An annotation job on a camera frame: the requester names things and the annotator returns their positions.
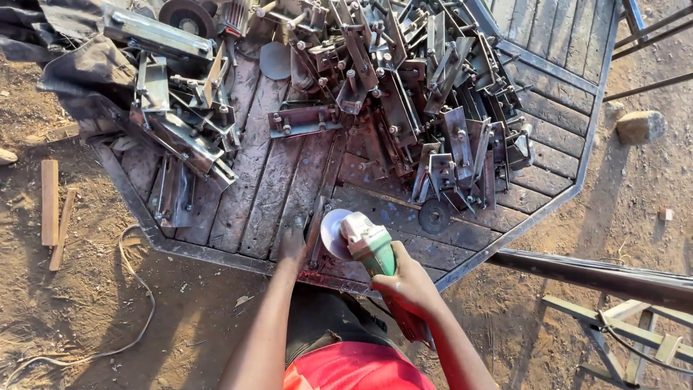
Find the green angle grinder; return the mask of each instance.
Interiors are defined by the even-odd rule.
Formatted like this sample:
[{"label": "green angle grinder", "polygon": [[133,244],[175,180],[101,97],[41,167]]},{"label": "green angle grinder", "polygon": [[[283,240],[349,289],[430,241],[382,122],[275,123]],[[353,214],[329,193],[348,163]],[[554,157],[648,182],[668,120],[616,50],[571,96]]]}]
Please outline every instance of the green angle grinder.
[{"label": "green angle grinder", "polygon": [[[374,275],[393,276],[396,270],[390,237],[385,226],[374,225],[361,212],[334,209],[320,223],[320,237],[325,249],[344,261],[361,262],[371,278]],[[409,341],[424,341],[435,350],[431,331],[416,314],[404,310],[392,296],[382,293],[383,300]]]}]

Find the red shirt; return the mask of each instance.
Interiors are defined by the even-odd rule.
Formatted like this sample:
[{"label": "red shirt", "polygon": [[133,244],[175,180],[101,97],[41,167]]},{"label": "red shirt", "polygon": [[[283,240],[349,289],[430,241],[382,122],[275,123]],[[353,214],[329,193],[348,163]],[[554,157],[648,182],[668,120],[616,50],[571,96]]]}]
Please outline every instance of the red shirt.
[{"label": "red shirt", "polygon": [[298,357],[284,390],[435,390],[396,349],[343,341]]}]

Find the grinding disc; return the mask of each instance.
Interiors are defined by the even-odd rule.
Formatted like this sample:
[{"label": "grinding disc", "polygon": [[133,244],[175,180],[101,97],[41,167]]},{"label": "grinding disc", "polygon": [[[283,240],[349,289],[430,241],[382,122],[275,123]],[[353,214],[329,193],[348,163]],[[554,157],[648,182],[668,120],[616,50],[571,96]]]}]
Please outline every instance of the grinding disc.
[{"label": "grinding disc", "polygon": [[291,76],[291,49],[279,42],[270,42],[260,48],[260,70],[272,80]]},{"label": "grinding disc", "polygon": [[450,207],[447,202],[436,198],[426,201],[419,210],[421,228],[432,235],[437,235],[450,225]]},{"label": "grinding disc", "polygon": [[325,214],[320,222],[320,239],[332,256],[352,262],[353,257],[341,232],[342,220],[349,214],[351,212],[345,209],[334,209]]},{"label": "grinding disc", "polygon": [[168,0],[159,11],[159,22],[198,37],[209,39],[216,36],[212,16],[194,0]]}]

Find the dirt ground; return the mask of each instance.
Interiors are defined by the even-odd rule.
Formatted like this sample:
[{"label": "dirt ground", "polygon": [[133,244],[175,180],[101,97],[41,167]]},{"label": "dirt ground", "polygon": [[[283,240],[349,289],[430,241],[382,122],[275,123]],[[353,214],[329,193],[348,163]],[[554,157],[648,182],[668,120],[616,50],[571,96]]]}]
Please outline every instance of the dirt ground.
[{"label": "dirt ground", "polygon": [[[661,0],[642,3],[646,23],[680,8]],[[623,23],[620,33],[626,35]],[[693,31],[614,62],[607,93],[691,71],[693,46],[686,46],[688,42],[693,42]],[[70,123],[54,96],[35,92],[39,75],[35,65],[0,60],[0,147],[19,156],[16,164],[0,167],[3,381],[17,367],[17,360],[25,357],[75,360],[120,348],[136,337],[150,311],[145,290],[120,265],[118,235],[133,219],[93,153],[78,140],[50,146],[29,146],[24,141],[27,135],[42,135]],[[693,133],[688,122],[692,99],[692,84],[684,83],[623,100],[627,112],[661,111],[668,122],[666,135],[650,145],[625,147],[613,132],[613,119],[605,118],[597,131],[582,193],[511,247],[595,260],[621,256],[628,265],[690,274]],[[43,158],[60,161],[61,194],[75,187],[80,195],[57,273],[48,270],[49,251],[41,246],[39,236]],[[672,222],[657,220],[661,205],[674,210]],[[60,369],[36,364],[19,375],[13,388],[215,387],[267,280],[156,253],[138,234],[130,235],[125,245],[157,300],[154,319],[141,342],[113,359],[82,366]],[[578,372],[579,363],[598,358],[573,319],[539,305],[544,294],[586,307],[596,306],[599,296],[595,291],[484,264],[447,289],[444,298],[501,389],[612,388]],[[242,296],[255,298],[236,307],[236,299]],[[389,328],[437,388],[447,389],[435,355],[418,344],[406,344],[393,323]],[[669,321],[661,320],[658,331],[684,336],[684,342],[691,344],[690,331]],[[624,357],[622,349],[615,350]],[[689,379],[658,368],[647,369],[644,385],[691,388]]]}]

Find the pile of metal brackets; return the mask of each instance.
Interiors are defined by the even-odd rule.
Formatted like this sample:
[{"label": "pile of metal brackets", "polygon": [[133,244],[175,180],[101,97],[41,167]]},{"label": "pile of metal brackets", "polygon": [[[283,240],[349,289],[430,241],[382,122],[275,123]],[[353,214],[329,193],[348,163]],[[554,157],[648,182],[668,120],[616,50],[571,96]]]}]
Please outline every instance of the pile of metal brackets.
[{"label": "pile of metal brackets", "polygon": [[369,162],[360,168],[411,184],[410,202],[428,201],[419,221],[429,232],[447,226],[448,205],[495,208],[512,171],[532,165],[532,127],[517,115],[519,89],[494,37],[466,4],[298,1],[300,8],[276,0],[256,11],[286,26],[292,84],[312,99],[271,112],[272,136],[336,128],[355,135],[370,126],[365,133],[376,139],[366,142]]},{"label": "pile of metal brackets", "polygon": [[236,180],[240,131],[224,86],[225,44],[109,4],[104,35],[139,50],[130,120],[167,150],[150,208],[161,226],[191,226],[195,183],[221,193]]}]

